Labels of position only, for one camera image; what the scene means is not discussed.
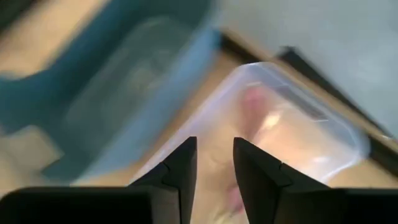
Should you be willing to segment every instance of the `black baseboard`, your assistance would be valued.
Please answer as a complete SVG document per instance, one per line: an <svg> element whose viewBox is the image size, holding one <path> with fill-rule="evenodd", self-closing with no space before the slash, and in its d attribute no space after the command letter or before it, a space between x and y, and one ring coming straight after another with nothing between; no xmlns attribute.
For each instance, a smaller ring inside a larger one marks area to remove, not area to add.
<svg viewBox="0 0 398 224"><path fill-rule="evenodd" d="M228 36L223 35L221 40L221 49L232 53L236 58L240 59L242 63L253 63L260 62L263 59L253 55L245 49L243 46L230 39ZM346 106L350 107L353 111L360 114L364 119L369 121L371 124L378 127L386 136L391 136L384 128L378 125L375 121L369 118L366 113L361 111L355 106L347 97L345 97L340 91L337 90L330 82L328 82L324 76L315 68L307 59L304 59L302 53L293 47L286 47L281 54L278 55L281 61L289 64L292 68L296 69L303 76L310 79L312 82L317 84L319 87L326 90L329 94L339 99ZM370 147L371 147L371 158L376 161L384 169L388 170L391 174L398 176L398 153L383 143L368 135Z"/></svg>

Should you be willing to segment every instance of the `blue plastic bin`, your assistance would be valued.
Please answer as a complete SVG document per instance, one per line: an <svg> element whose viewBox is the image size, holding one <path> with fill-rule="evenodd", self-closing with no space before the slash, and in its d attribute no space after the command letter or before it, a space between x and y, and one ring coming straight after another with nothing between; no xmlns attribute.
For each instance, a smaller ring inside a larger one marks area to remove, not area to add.
<svg viewBox="0 0 398 224"><path fill-rule="evenodd" d="M6 134L34 125L63 156L61 182L128 166L151 147L213 61L212 0L112 0L48 69L0 80Z"/></svg>

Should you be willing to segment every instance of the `transparent plastic box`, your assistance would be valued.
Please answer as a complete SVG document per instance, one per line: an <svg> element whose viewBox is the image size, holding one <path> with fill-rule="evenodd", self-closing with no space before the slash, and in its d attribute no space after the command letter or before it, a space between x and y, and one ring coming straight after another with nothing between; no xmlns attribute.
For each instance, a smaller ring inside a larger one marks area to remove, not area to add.
<svg viewBox="0 0 398 224"><path fill-rule="evenodd" d="M269 111L248 139L293 168L326 183L369 154L368 139L348 120L307 90L286 79L272 63L238 67L198 111L139 170L133 181L165 159L189 136L198 138L197 188L192 220L214 223L225 211L234 184L233 138L244 137L248 118L240 113L242 94L262 86Z"/></svg>

